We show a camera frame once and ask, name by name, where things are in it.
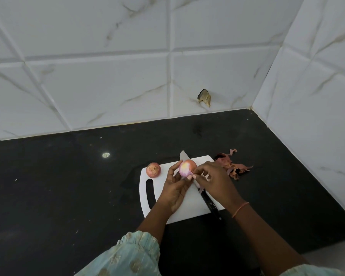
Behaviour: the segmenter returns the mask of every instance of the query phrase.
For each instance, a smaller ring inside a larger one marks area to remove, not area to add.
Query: bracelet
[[[235,215],[239,212],[239,210],[240,210],[242,207],[246,206],[247,204],[249,204],[249,202],[244,202],[244,203],[238,208],[238,210],[235,211],[235,213],[234,213],[234,215],[232,216],[232,218],[234,218]]]

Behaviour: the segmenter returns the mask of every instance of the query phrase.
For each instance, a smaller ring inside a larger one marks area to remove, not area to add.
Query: kitchen knife
[[[183,160],[183,161],[190,159],[188,157],[188,155],[184,152],[184,150],[182,152],[180,152],[179,157],[180,157],[180,160]],[[197,191],[199,192],[199,184],[198,184],[197,180],[194,179],[193,183],[194,183],[194,185],[196,185]],[[222,217],[220,215],[219,210],[217,209],[216,205],[213,203],[212,199],[207,195],[206,190],[203,190],[200,195],[203,198],[203,200],[205,201],[205,203],[206,203],[208,209],[211,211],[211,213],[218,220],[222,221]]]

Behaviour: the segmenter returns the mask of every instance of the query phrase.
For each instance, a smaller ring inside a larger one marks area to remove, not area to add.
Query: light blue sleeve
[[[96,257],[76,276],[155,276],[160,247],[148,232],[128,232],[111,249]]]
[[[286,270],[280,276],[345,276],[345,272],[333,268],[302,264]]]

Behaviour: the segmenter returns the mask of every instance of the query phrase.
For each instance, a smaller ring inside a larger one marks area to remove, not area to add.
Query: onion
[[[161,173],[161,167],[158,163],[150,163],[146,168],[146,173],[151,178],[156,178]]]
[[[197,168],[197,164],[192,160],[185,160],[179,166],[179,173],[183,177],[193,175],[193,171]]]

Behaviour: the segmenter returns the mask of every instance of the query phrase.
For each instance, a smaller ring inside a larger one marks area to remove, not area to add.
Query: knife handle
[[[203,200],[205,201],[208,209],[211,213],[219,220],[222,221],[222,217],[220,215],[219,210],[217,209],[216,205],[213,203],[212,199],[207,195],[206,190],[203,190],[201,193]]]

